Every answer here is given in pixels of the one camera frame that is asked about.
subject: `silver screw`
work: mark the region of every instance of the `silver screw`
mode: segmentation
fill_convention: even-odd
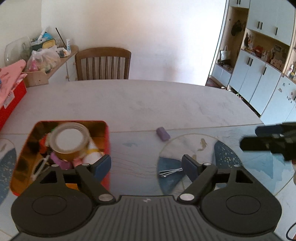
[[[180,199],[183,201],[192,201],[194,199],[194,196],[190,193],[184,193],[180,196]]]
[[[99,196],[99,200],[102,202],[109,202],[113,199],[113,196],[111,194],[102,194]]]

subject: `chair backrest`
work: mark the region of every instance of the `chair backrest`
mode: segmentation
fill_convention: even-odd
[[[108,79],[108,57],[111,57],[111,79],[114,79],[114,65],[117,64],[117,79],[120,79],[120,69],[121,69],[121,58],[125,58],[124,63],[124,79],[128,79],[129,75],[129,68],[131,63],[131,52],[122,48],[115,48],[115,47],[99,47],[99,48],[90,48],[85,49],[83,51],[80,51],[75,56],[75,62],[76,62],[76,69],[77,69],[77,77],[78,80],[83,80],[83,72],[82,72],[82,65],[81,60],[86,59],[86,79],[89,80],[89,58],[92,58],[92,79],[97,79],[96,76],[98,76],[98,79]],[[114,58],[118,57],[117,63],[114,63]],[[99,74],[96,75],[96,61],[95,59],[99,59],[99,66],[98,71]],[[105,71],[104,71],[104,78],[102,78],[102,61],[105,61]]]

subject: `white bag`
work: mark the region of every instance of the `white bag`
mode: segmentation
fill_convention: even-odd
[[[228,51],[228,46],[225,45],[224,50],[220,51],[220,59],[221,61],[230,59],[231,51]]]

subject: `purple eraser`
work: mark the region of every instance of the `purple eraser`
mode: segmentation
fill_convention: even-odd
[[[170,135],[163,127],[157,128],[156,133],[162,141],[168,141],[170,139]]]

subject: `metal tweezers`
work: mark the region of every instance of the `metal tweezers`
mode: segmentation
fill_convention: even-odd
[[[161,177],[167,177],[168,175],[171,175],[171,174],[173,174],[175,172],[182,172],[182,171],[183,171],[182,168],[164,170],[164,171],[158,172],[158,175],[160,175]]]

